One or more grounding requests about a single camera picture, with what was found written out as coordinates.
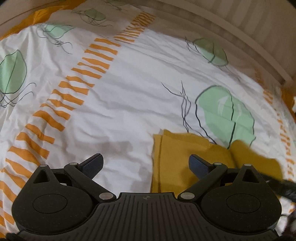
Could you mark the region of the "white leaf print duvet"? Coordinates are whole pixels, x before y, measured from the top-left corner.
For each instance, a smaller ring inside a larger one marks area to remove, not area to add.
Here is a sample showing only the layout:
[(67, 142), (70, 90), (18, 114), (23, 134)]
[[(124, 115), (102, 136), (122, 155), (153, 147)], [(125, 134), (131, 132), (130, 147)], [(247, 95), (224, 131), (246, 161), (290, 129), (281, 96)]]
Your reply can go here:
[(38, 166), (95, 153), (115, 195), (181, 193), (192, 153), (295, 181), (295, 87), (198, 21), (85, 1), (1, 40), (1, 236)]

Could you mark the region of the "orange fitted bed sheet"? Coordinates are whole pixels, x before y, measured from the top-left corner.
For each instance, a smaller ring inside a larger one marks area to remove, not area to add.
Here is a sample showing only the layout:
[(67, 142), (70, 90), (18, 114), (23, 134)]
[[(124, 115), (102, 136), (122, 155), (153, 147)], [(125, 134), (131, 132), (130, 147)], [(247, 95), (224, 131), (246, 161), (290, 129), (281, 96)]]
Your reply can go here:
[(21, 30), (36, 24), (41, 24), (50, 18), (50, 16), (59, 10), (73, 10), (78, 7), (80, 4), (84, 3), (83, 0), (77, 1), (64, 1), (63, 3), (56, 3), (47, 8), (41, 8), (39, 10), (34, 11), (26, 18), (24, 18), (18, 25), (14, 25), (11, 27), (6, 33), (1, 34), (1, 40), (8, 37), (9, 35), (17, 34)]

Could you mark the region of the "wooden bed frame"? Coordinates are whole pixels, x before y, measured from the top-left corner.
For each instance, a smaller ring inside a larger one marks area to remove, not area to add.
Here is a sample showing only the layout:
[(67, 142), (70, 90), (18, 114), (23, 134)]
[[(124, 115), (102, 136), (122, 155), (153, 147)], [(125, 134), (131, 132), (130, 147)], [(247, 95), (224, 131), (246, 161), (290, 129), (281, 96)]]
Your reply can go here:
[(289, 1), (130, 1), (198, 24), (295, 87), (295, 7)]

